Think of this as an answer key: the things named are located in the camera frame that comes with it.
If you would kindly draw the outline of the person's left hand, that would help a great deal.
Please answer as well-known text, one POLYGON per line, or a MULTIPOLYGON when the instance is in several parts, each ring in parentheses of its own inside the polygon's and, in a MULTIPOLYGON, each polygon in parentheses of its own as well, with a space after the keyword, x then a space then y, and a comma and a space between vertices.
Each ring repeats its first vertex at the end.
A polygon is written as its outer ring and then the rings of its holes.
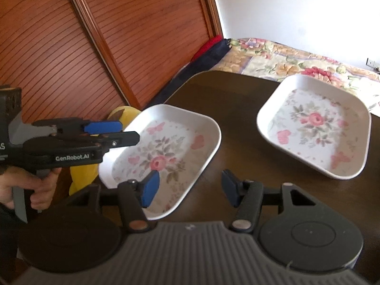
POLYGON ((12 187, 33 190, 30 196, 31 207, 46 210, 53 199, 61 168, 52 169, 48 176, 41 179, 18 167, 8 167, 1 174, 1 204, 14 209, 12 187))

